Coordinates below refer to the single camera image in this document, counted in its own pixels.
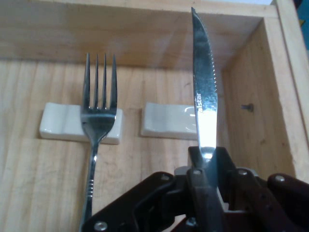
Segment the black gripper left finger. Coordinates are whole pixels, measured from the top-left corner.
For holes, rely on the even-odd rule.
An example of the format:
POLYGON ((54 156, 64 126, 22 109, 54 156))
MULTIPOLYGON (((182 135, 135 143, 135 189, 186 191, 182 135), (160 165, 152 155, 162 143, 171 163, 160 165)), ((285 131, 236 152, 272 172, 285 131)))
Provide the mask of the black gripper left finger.
POLYGON ((208 164, 185 174, 156 172, 94 214, 83 232, 161 232, 178 215, 195 219, 198 232, 225 232, 227 225, 220 199, 219 163, 227 150, 217 147, 208 164))

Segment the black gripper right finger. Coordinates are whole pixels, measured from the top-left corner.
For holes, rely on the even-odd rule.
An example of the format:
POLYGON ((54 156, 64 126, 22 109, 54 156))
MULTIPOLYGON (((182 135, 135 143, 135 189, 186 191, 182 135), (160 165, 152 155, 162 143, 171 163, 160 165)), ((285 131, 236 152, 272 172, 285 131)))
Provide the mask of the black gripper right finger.
POLYGON ((309 185, 290 175, 267 180, 237 168, 224 147, 217 147, 210 166, 211 182, 229 204, 226 232, 307 232, 309 185))

